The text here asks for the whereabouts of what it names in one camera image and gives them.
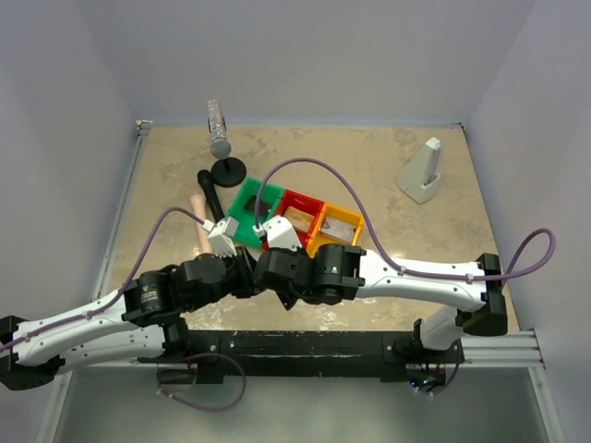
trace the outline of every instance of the red tray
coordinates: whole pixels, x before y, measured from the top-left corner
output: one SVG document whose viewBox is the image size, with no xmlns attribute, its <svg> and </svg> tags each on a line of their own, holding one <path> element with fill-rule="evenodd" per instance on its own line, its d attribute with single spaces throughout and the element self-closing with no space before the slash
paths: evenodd
<svg viewBox="0 0 591 443">
<path fill-rule="evenodd" d="M 324 207 L 324 202 L 321 200 L 316 200 L 312 197 L 305 196 L 303 194 L 298 194 L 297 192 L 290 191 L 289 189 L 285 189 L 285 192 L 283 192 L 283 197 L 281 197 L 281 200 L 279 201 L 279 204 L 277 205 L 273 215 L 284 215 L 287 211 L 287 208 L 290 206 L 314 216 L 314 220 L 312 221 L 310 229 L 307 233 L 295 230 L 300 243 L 303 247 L 306 247 L 308 245 L 312 231 L 314 231 L 314 227 L 316 226 L 316 223 L 318 223 L 318 218 L 322 212 L 322 208 Z"/>
</svg>

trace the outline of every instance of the cable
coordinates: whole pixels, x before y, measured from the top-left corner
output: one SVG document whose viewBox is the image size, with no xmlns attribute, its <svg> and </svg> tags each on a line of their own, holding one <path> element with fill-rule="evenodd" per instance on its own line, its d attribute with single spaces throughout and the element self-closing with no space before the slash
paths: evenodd
<svg viewBox="0 0 591 443">
<path fill-rule="evenodd" d="M 337 170 L 335 170 L 332 166 L 330 166 L 328 163 L 325 163 L 323 161 L 316 160 L 316 159 L 311 159 L 309 157 L 297 157 L 297 158 L 294 158 L 291 160 L 286 160 L 285 162 L 281 162 L 278 165 L 276 165 L 274 168 L 272 168 L 267 173 L 267 175 L 265 175 L 265 178 L 263 178 L 262 183 L 260 184 L 259 192 L 257 193 L 257 198 L 255 200 L 255 226 L 257 228 L 260 227 L 259 207 L 260 207 L 260 199 L 262 197 L 262 191 L 265 188 L 265 185 L 267 185 L 267 183 L 269 182 L 271 177 L 277 171 L 284 168 L 284 166 L 287 166 L 288 164 L 292 164 L 292 163 L 299 163 L 299 162 L 314 163 L 314 164 L 317 164 L 318 166 L 322 166 L 324 169 L 327 169 L 332 174 L 334 174 L 341 181 L 341 183 L 344 185 L 344 187 L 347 188 L 347 190 L 351 194 L 351 197 L 353 197 L 353 200 L 355 201 L 355 203 L 359 207 L 359 210 L 363 214 L 363 218 L 365 219 L 366 224 L 368 226 L 369 235 L 371 236 L 371 239 L 373 240 L 374 245 L 378 248 L 378 251 L 380 252 L 381 257 L 391 267 L 393 267 L 394 269 L 396 269 L 402 273 L 406 273 L 408 275 L 414 275 L 416 277 L 422 277 L 422 278 L 426 278 L 426 279 L 438 279 L 438 280 L 501 281 L 501 285 L 503 285 L 506 281 L 508 281 L 510 279 L 516 279 L 518 277 L 523 277 L 527 274 L 531 274 L 532 272 L 542 268 L 544 265 L 546 265 L 546 263 L 549 262 L 550 258 L 554 254 L 554 250 L 556 249 L 556 236 L 554 235 L 554 233 L 550 229 L 540 228 L 540 229 L 536 229 L 531 234 L 529 234 L 525 238 L 525 240 L 519 245 L 519 247 L 517 248 L 517 251 L 515 252 L 515 255 L 513 256 L 512 260 L 511 260 L 511 263 L 509 264 L 509 267 L 507 268 L 507 272 L 505 272 L 504 274 L 501 274 L 501 275 L 469 276 L 469 275 L 458 275 L 458 274 L 438 274 L 438 273 L 434 273 L 434 272 L 422 272 L 422 271 L 418 271 L 418 270 L 403 268 L 388 255 L 388 253 L 386 252 L 386 249 L 381 244 L 380 239 L 378 238 L 378 235 L 376 234 L 376 231 L 373 228 L 373 224 L 371 223 L 371 220 L 369 219 L 368 212 L 366 211 L 365 207 L 363 206 L 361 198 L 359 198 L 359 195 L 353 189 L 351 184 L 349 184 L 349 182 L 347 182 L 347 180 Z M 529 268 L 525 268 L 525 269 L 513 272 L 513 267 L 517 263 L 517 260 L 521 256 L 525 247 L 529 244 L 529 242 L 534 237 L 537 237 L 541 233 L 546 234 L 549 238 L 548 250 L 546 251 L 546 254 L 544 254 L 544 257 L 542 257 L 537 263 L 530 266 Z"/>
<path fill-rule="evenodd" d="M 86 316 L 83 316 L 81 314 L 76 314 L 75 316 L 62 318 L 61 320 L 57 320 L 53 323 L 49 323 L 45 326 L 41 326 L 40 328 L 32 330 L 27 335 L 27 338 L 18 337 L 17 339 L 14 339 L 13 341 L 9 341 L 7 344 L 1 346 L 0 347 L 0 354 L 2 354 L 4 351 L 7 351 L 7 350 L 13 348 L 17 344 L 20 344 L 20 343 L 24 342 L 25 340 L 28 340 L 31 337 L 35 337 L 47 330 L 57 328 L 58 326 L 66 325 L 67 323 L 71 323 L 72 321 L 82 320 L 84 318 L 93 317 L 93 316 L 96 316 L 97 314 L 101 314 L 102 312 L 106 311 L 108 308 L 113 306 L 115 303 L 117 303 L 119 301 L 119 299 L 123 296 L 123 293 L 126 291 L 127 286 L 129 286 L 129 284 L 133 280 L 133 277 L 134 277 L 134 275 L 136 275 L 136 272 L 138 272 L 139 266 L 141 266 L 141 262 L 146 257 L 146 254 L 148 253 L 148 249 L 150 248 L 151 242 L 153 241 L 154 236 L 156 236 L 156 232 L 158 232 L 158 228 L 160 228 L 160 225 L 163 223 L 166 216 L 168 214 L 170 214 L 171 212 L 182 212 L 183 214 L 185 214 L 188 217 L 190 217 L 191 219 L 193 219 L 195 222 L 200 223 L 200 224 L 204 223 L 204 221 L 202 219 L 193 215 L 188 210 L 185 210 L 183 208 L 178 208 L 176 206 L 168 208 L 160 215 L 160 217 L 158 217 L 158 220 L 156 220 L 156 223 L 154 223 L 153 227 L 151 228 L 151 231 L 148 234 L 148 238 L 146 239 L 146 243 L 144 243 L 144 246 L 141 248 L 141 252 L 139 253 L 136 263 L 133 265 L 133 268 L 131 269 L 131 271 L 127 275 L 125 282 L 123 283 L 123 286 L 121 286 L 121 288 L 119 288 L 119 290 L 117 291 L 117 294 L 113 298 L 113 300 L 111 300 L 109 303 L 106 303 L 97 309 L 88 311 L 88 313 L 86 313 Z"/>
<path fill-rule="evenodd" d="M 221 358 L 222 360 L 225 360 L 226 362 L 230 362 L 232 365 L 234 365 L 234 367 L 236 369 L 238 369 L 238 372 L 240 373 L 240 376 L 242 377 L 242 389 L 240 390 L 240 393 L 238 394 L 238 396 L 232 402 L 230 402 L 224 406 L 205 406 L 202 404 L 194 403 L 193 401 L 182 399 L 182 398 L 172 394 L 168 390 L 163 389 L 163 385 L 162 385 L 162 382 L 161 382 L 158 374 L 156 374 L 156 384 L 158 385 L 157 393 L 161 392 L 162 394 L 164 394 L 166 397 L 168 397 L 171 400 L 178 401 L 179 403 L 182 403 L 182 404 L 189 406 L 193 409 L 197 409 L 199 411 L 205 411 L 208 413 L 221 413 L 223 411 L 227 411 L 229 409 L 234 408 L 242 400 L 242 398 L 244 397 L 244 393 L 247 390 L 247 374 L 245 373 L 242 366 L 234 358 L 229 357 L 228 355 L 223 355 L 222 353 L 198 353 L 195 355 L 190 355 L 187 358 L 183 358 L 182 360 L 179 360 L 178 363 L 190 362 L 190 361 L 198 360 L 200 358 L 205 358 L 205 357 Z"/>
<path fill-rule="evenodd" d="M 446 390 L 448 387 L 450 387 L 450 385 L 455 380 L 455 377 L 458 375 L 458 371 L 460 369 L 460 364 L 462 363 L 462 353 L 463 353 L 462 341 L 457 340 L 454 344 L 457 346 L 457 348 L 455 350 L 457 352 L 457 358 L 455 360 L 455 366 L 453 367 L 453 372 L 450 375 L 450 377 L 445 381 L 445 383 L 443 384 L 443 386 L 441 388 L 439 388 L 435 391 L 433 391 L 433 390 L 430 390 L 430 391 L 418 390 L 417 392 L 420 392 L 421 394 L 425 394 L 425 395 L 429 395 L 429 396 L 435 396 L 435 395 L 440 395 L 444 390 Z"/>
</svg>

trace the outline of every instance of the black handle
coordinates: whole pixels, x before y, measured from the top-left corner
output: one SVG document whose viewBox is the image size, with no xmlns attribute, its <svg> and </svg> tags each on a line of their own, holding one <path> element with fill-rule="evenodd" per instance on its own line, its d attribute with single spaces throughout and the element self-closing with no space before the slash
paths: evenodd
<svg viewBox="0 0 591 443">
<path fill-rule="evenodd" d="M 211 177 L 210 172 L 207 169 L 199 171 L 197 173 L 197 182 L 199 183 L 199 186 L 203 188 L 203 194 L 205 194 L 207 204 L 210 205 L 213 219 L 216 222 L 220 221 L 225 216 L 223 215 L 220 199 L 218 199 L 218 195 L 215 192 L 215 186 L 213 185 L 213 178 Z"/>
</svg>

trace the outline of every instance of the floor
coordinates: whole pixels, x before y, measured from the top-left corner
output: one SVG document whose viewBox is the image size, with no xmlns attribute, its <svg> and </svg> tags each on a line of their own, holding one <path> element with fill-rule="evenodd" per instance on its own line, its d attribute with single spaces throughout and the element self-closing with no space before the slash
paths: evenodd
<svg viewBox="0 0 591 443">
<path fill-rule="evenodd" d="M 431 137 L 443 143 L 442 183 L 436 196 L 417 205 L 396 186 L 396 177 Z M 458 127 L 231 126 L 233 155 L 248 175 L 262 178 L 278 162 L 297 156 L 324 160 L 351 182 L 368 209 L 380 240 L 394 257 L 465 262 L 496 252 L 487 213 Z M 110 290 L 121 285 L 160 213 L 189 207 L 196 174 L 214 161 L 206 126 L 157 126 L 150 133 L 128 202 Z M 316 165 L 291 165 L 272 180 L 278 186 L 355 210 L 343 186 Z M 225 210 L 237 188 L 219 189 Z M 359 244 L 373 247 L 364 231 Z M 140 271 L 192 259 L 200 253 L 195 223 L 182 214 L 164 222 Z M 509 301 L 510 330 L 518 330 Z M 365 299 L 335 306 L 298 303 L 286 312 L 274 293 L 248 299 L 225 297 L 186 314 L 192 329 L 397 330 L 429 316 L 438 305 L 403 299 Z"/>
</svg>

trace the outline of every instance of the plastic bin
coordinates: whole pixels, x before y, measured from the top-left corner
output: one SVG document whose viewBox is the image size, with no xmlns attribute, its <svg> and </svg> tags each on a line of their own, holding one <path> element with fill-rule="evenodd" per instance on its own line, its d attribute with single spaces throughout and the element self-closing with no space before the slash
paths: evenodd
<svg viewBox="0 0 591 443">
<path fill-rule="evenodd" d="M 303 194 L 298 194 L 297 192 L 290 191 L 289 189 L 285 189 L 283 197 L 281 197 L 281 201 L 277 205 L 277 209 L 273 215 L 284 215 L 289 207 L 302 210 L 305 213 L 314 216 L 314 220 L 312 221 L 310 229 L 308 229 L 307 232 L 303 233 L 301 231 L 295 230 L 295 233 L 299 238 L 299 242 L 303 247 L 306 247 L 308 245 L 308 240 L 312 235 L 316 224 L 318 223 L 318 219 L 322 213 L 322 208 L 324 208 L 324 202 L 321 200 L 316 200 L 312 197 L 305 196 Z"/>
<path fill-rule="evenodd" d="M 340 242 L 336 238 L 329 237 L 320 232 L 320 227 L 327 217 L 333 217 L 334 219 L 342 220 L 343 222 L 353 224 L 356 227 L 355 234 L 353 235 L 353 241 L 350 244 L 347 244 L 346 242 Z M 312 234 L 309 237 L 306 251 L 308 252 L 309 256 L 314 257 L 316 256 L 316 251 L 318 251 L 318 248 L 328 243 L 356 245 L 357 241 L 359 240 L 359 235 L 361 235 L 361 231 L 363 230 L 363 225 L 363 216 L 360 213 L 346 210 L 345 208 L 333 205 L 332 203 L 325 203 L 324 208 L 322 208 L 322 212 L 320 213 L 318 222 L 314 226 Z"/>
<path fill-rule="evenodd" d="M 234 239 L 238 242 L 255 247 L 262 247 L 262 243 L 252 230 L 252 227 L 255 224 L 255 214 L 246 210 L 245 206 L 252 196 L 257 195 L 259 188 L 260 180 L 247 177 L 227 213 L 228 217 L 234 217 L 239 222 Z M 262 191 L 262 199 L 271 204 L 271 210 L 269 211 L 269 216 L 260 217 L 259 220 L 261 223 L 267 221 L 267 219 L 275 213 L 283 192 L 284 189 L 282 187 L 270 184 L 265 186 L 265 189 Z"/>
</svg>

